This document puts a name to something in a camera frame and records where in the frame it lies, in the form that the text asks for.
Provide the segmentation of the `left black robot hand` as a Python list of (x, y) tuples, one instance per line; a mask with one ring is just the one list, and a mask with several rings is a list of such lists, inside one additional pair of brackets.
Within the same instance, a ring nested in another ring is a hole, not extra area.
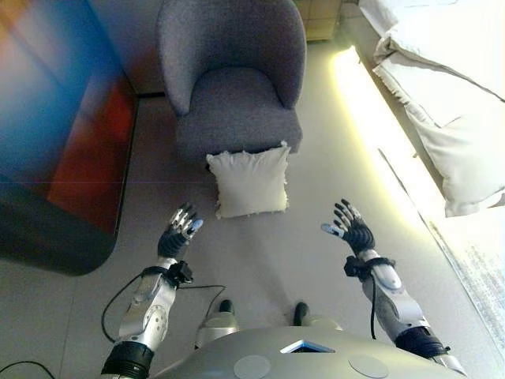
[(158, 256), (178, 259), (203, 224), (204, 221), (197, 217), (192, 204), (185, 202), (180, 205), (159, 238)]

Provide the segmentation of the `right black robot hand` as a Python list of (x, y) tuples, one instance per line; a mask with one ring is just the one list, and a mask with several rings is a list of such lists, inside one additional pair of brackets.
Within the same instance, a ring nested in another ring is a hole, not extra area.
[(345, 241), (356, 257), (375, 248), (375, 238), (371, 229), (348, 200), (343, 198), (335, 203), (334, 215), (332, 224), (321, 225), (322, 231)]

